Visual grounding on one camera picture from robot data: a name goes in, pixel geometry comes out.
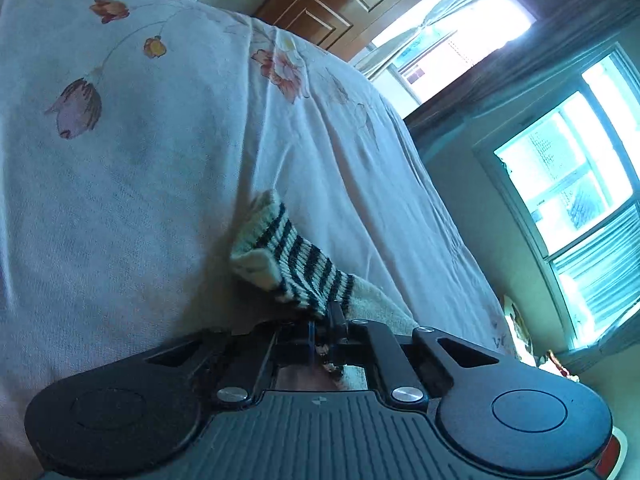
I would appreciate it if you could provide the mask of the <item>teal window curtain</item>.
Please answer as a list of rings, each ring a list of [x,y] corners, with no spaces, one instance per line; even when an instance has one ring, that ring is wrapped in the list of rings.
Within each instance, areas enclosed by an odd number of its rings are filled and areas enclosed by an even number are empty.
[[[572,0],[481,60],[422,104],[406,124],[421,153],[465,124],[576,66],[639,17],[639,0]]]

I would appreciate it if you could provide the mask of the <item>white balcony curtain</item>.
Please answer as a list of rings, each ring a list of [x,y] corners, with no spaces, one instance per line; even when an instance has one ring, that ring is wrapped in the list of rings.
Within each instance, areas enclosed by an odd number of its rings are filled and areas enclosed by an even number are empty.
[[[416,27],[410,28],[401,34],[390,38],[385,44],[370,51],[356,65],[360,74],[373,80],[386,70],[393,60],[401,54],[409,44],[416,39],[427,27],[449,18],[451,15],[467,8],[472,3],[480,0],[440,0],[424,16],[423,21]]]

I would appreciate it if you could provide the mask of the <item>large glass window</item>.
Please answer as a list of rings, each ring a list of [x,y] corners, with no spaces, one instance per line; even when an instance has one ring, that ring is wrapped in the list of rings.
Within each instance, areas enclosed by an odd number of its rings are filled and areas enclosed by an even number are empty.
[[[639,309],[639,74],[611,44],[480,141],[550,287],[570,349]]]

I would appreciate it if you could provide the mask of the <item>cream black striped knit sweater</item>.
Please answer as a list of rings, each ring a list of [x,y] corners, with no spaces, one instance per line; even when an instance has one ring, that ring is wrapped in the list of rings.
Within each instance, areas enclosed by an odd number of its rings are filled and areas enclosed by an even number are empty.
[[[259,194],[231,247],[232,271],[293,309],[319,321],[330,307],[349,321],[362,318],[385,324],[396,335],[409,336],[418,326],[411,313],[381,289],[340,270],[322,250],[302,237],[276,191]]]

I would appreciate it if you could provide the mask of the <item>pink floral bed sheet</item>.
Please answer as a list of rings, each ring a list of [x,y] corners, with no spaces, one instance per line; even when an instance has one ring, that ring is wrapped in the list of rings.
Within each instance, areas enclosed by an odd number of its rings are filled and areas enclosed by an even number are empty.
[[[308,242],[422,325],[512,353],[396,110],[336,56],[189,0],[1,0],[1,474],[51,382],[280,307],[230,266],[276,190]]]

